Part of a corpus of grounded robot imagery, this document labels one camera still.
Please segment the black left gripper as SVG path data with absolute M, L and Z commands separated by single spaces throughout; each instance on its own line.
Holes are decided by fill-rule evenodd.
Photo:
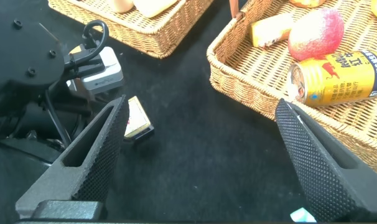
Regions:
M 63 152 L 108 102 L 87 91 L 50 90 L 20 110 L 0 116 L 0 148 L 50 165 L 27 148 L 43 144 Z

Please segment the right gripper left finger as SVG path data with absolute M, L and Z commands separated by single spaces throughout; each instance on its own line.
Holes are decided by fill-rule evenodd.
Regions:
M 45 200 L 104 202 L 129 118 L 125 95 L 110 101 L 16 202 L 29 218 Z

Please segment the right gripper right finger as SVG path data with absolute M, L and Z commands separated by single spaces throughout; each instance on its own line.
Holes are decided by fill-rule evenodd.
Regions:
M 280 99 L 276 123 L 317 221 L 377 221 L 377 173 L 298 106 Z

